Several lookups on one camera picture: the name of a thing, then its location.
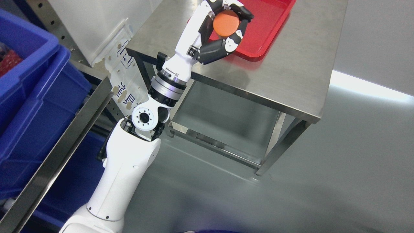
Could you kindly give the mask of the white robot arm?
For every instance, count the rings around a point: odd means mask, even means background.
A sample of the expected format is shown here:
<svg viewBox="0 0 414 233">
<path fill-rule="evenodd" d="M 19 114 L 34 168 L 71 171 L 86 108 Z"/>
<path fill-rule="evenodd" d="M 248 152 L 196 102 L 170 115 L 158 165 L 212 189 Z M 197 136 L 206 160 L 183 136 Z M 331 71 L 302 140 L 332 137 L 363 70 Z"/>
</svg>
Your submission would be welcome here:
<svg viewBox="0 0 414 233">
<path fill-rule="evenodd" d="M 226 38 L 208 41 L 219 13 L 231 10 L 239 25 Z M 240 45 L 254 15 L 238 0 L 203 0 L 188 19 L 168 57 L 157 55 L 157 74 L 148 100 L 112 129 L 106 145 L 104 172 L 89 201 L 61 227 L 61 233 L 121 233 L 125 212 L 161 146 L 159 136 L 191 78 L 192 66 L 209 64 L 232 54 Z"/>
</svg>

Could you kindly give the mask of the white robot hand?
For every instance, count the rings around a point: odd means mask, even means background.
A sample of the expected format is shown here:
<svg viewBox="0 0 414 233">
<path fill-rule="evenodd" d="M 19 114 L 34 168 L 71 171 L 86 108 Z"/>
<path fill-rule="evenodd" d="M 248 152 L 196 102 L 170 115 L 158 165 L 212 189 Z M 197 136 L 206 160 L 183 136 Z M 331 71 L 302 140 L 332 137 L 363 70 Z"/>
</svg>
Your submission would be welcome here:
<svg viewBox="0 0 414 233">
<path fill-rule="evenodd" d="M 240 24 L 234 38 L 226 38 L 206 43 L 212 34 L 215 17 L 210 4 L 203 0 L 187 22 L 175 48 L 175 54 L 162 66 L 162 74 L 170 80 L 188 80 L 192 66 L 197 62 L 209 64 L 232 54 L 244 38 L 249 21 L 254 15 L 240 1 L 224 1 L 224 9 L 235 12 Z"/>
</svg>

